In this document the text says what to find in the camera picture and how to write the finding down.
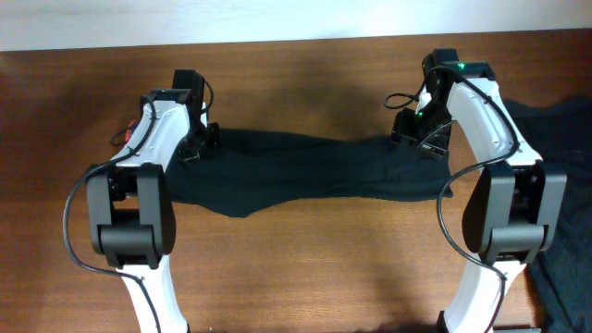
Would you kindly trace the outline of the black leggings red waistband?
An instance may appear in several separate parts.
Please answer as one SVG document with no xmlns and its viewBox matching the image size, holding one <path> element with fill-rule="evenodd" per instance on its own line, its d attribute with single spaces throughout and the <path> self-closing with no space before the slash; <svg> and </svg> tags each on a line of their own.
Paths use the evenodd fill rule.
<svg viewBox="0 0 592 333">
<path fill-rule="evenodd" d="M 435 199 L 450 177 L 447 158 L 423 159 L 389 136 L 342 142 L 303 134 L 220 128 L 220 147 L 196 163 L 174 158 L 172 201 L 245 218 L 300 199 Z"/>
</svg>

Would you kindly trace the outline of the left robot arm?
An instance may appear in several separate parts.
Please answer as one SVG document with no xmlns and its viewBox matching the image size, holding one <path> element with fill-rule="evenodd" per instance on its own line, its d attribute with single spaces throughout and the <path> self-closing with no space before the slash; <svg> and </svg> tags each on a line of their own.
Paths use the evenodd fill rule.
<svg viewBox="0 0 592 333">
<path fill-rule="evenodd" d="M 165 174 L 174 158 L 196 162 L 214 147 L 208 107 L 201 88 L 144 95 L 121 150 L 86 181 L 92 247 L 123 280 L 143 332 L 190 329 L 170 270 L 176 218 Z"/>
</svg>

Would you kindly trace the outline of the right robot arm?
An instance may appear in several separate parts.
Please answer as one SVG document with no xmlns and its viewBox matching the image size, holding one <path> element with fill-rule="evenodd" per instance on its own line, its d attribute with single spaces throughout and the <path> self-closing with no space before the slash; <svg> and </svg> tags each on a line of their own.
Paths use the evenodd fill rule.
<svg viewBox="0 0 592 333">
<path fill-rule="evenodd" d="M 458 124 L 475 163 L 451 175 L 437 196 L 437 219 L 449 245 L 466 259 L 458 291 L 438 315 L 439 332 L 491 332 L 513 281 L 551 245 L 567 176 L 544 162 L 505 107 L 486 62 L 463 62 L 440 49 L 422 62 L 424 80 L 408 104 L 398 105 L 392 129 L 422 157 L 449 152 L 451 127 Z M 460 177 L 479 179 L 462 215 L 463 245 L 450 235 L 443 198 Z"/>
</svg>

